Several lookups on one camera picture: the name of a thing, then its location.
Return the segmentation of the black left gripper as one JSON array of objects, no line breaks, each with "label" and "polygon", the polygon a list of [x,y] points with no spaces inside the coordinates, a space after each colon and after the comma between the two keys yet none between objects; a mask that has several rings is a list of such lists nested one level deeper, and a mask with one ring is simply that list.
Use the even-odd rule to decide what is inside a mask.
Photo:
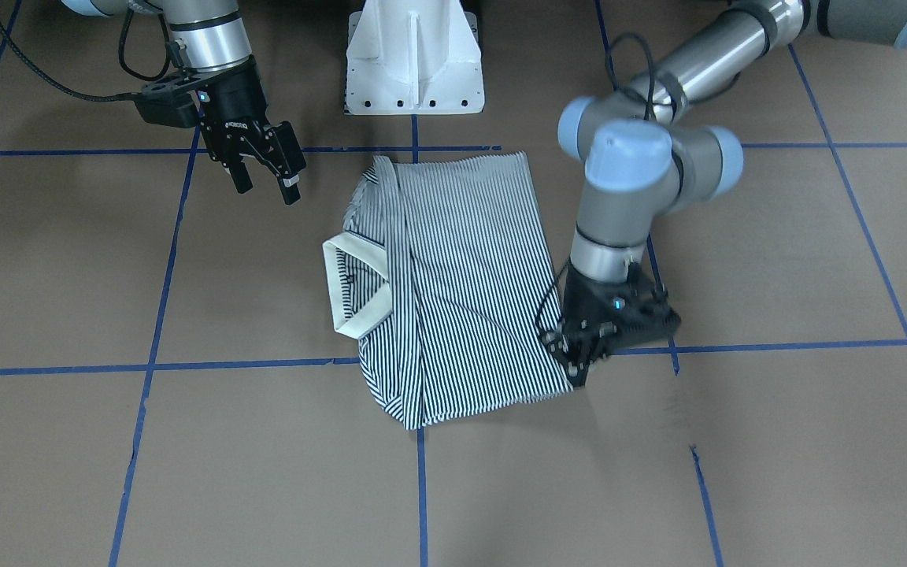
[{"label": "black left gripper", "polygon": [[557,323],[542,326],[541,345],[574,388],[586,387],[590,371],[620,349],[672,338],[681,322],[662,283],[640,263],[627,266],[619,283],[593,280],[565,263],[541,298],[547,304],[565,280]]}]

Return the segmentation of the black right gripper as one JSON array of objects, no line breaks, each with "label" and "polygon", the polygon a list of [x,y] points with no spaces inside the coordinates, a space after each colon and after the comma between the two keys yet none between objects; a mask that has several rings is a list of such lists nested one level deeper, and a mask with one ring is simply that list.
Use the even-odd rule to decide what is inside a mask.
[{"label": "black right gripper", "polygon": [[244,162],[252,158],[275,177],[285,205],[298,203],[305,155],[291,122],[272,124],[268,120],[268,102],[256,61],[244,61],[221,72],[195,94],[209,158],[223,165],[237,193],[248,193],[254,187]]}]

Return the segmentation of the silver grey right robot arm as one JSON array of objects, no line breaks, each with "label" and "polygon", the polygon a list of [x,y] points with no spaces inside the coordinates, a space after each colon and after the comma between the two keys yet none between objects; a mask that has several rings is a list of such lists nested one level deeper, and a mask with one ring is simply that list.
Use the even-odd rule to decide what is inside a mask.
[{"label": "silver grey right robot arm", "polygon": [[223,166],[240,194],[252,189],[245,160],[277,180],[285,204],[300,198],[305,168],[291,123],[272,124],[257,62],[236,1],[65,1],[86,16],[131,10],[165,19],[166,54],[173,71],[123,94],[146,123],[195,127],[209,158]]}]

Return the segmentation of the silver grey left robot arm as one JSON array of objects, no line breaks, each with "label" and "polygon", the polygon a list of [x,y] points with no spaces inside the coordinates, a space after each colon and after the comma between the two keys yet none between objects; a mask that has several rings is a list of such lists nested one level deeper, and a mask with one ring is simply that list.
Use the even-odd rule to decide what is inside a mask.
[{"label": "silver grey left robot arm", "polygon": [[734,85],[744,69],[802,35],[907,50],[907,1],[735,1],[673,53],[607,96],[580,97],[559,117],[561,149],[583,165],[575,236],[561,277],[557,325],[539,333],[573,387],[615,351],[670,339],[680,316],[643,270],[655,218],[731,190],[744,171],[737,136],[683,129],[695,105]]}]

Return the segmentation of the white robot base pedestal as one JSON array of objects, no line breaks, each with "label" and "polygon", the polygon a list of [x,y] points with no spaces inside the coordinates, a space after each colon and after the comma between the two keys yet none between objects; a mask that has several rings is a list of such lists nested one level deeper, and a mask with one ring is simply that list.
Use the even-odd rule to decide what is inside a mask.
[{"label": "white robot base pedestal", "polygon": [[475,1],[367,1],[348,19],[343,110],[465,115],[486,105]]}]

